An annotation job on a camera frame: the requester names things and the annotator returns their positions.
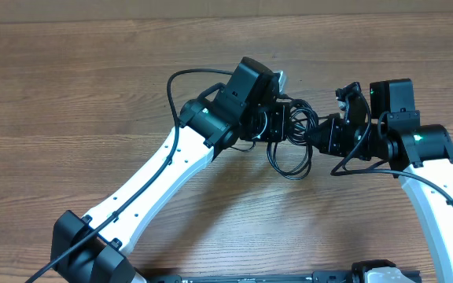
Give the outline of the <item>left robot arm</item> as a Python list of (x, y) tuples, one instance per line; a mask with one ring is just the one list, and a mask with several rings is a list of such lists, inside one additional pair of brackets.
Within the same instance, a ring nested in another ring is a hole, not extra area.
[(68, 282), (144, 282), (128, 256), (179, 188), (239, 139), (283, 138), (285, 73), (244, 57), (228, 75), (171, 111), (162, 146), (113, 195), (83, 217), (66, 211), (56, 221), (49, 269)]

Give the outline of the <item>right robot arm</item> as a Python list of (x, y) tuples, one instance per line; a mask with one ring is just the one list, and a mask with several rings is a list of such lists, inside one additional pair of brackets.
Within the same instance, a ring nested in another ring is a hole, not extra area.
[(304, 132), (322, 154), (339, 156), (333, 176), (391, 175), (420, 222), (440, 282), (453, 282), (453, 141), (440, 124), (423, 125), (410, 79), (358, 83), (336, 91), (341, 114)]

